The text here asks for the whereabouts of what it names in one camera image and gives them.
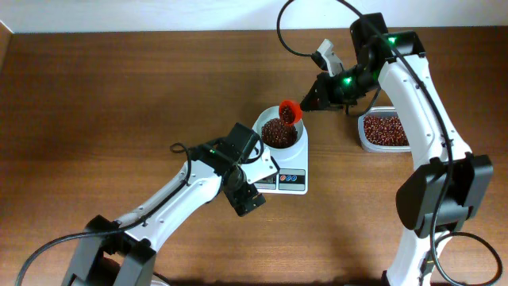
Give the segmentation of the red plastic scoop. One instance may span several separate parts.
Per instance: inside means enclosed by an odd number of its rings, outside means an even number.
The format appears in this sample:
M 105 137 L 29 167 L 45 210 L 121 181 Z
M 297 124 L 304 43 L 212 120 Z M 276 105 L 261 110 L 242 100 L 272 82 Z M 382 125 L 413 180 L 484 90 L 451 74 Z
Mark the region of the red plastic scoop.
M 287 126 L 293 126 L 302 119 L 302 110 L 298 102 L 283 100 L 279 104 L 279 118 Z

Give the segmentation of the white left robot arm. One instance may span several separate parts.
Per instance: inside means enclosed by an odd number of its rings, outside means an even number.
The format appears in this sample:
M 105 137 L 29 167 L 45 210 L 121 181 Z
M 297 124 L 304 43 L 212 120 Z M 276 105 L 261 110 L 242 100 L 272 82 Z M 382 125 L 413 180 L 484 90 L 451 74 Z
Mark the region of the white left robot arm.
M 98 215 L 87 223 L 63 284 L 157 285 L 156 256 L 193 212 L 224 192 L 244 216 L 265 202 L 255 183 L 279 170 L 260 135 L 240 123 L 185 153 L 179 173 L 150 199 L 114 221 Z

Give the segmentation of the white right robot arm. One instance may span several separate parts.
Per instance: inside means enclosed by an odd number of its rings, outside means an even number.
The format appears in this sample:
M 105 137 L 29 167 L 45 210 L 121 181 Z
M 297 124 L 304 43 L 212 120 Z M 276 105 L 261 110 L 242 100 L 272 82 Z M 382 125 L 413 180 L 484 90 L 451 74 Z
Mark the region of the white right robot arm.
M 311 56 L 321 73 L 300 107 L 339 110 L 369 91 L 387 93 L 408 139 L 414 173 L 396 194 L 402 238 L 382 282 L 427 285 L 446 243 L 476 216 L 493 167 L 487 156 L 472 152 L 452 124 L 415 32 L 391 33 L 375 13 L 354 21 L 350 34 L 356 65 L 345 69 L 330 41 L 323 41 Z

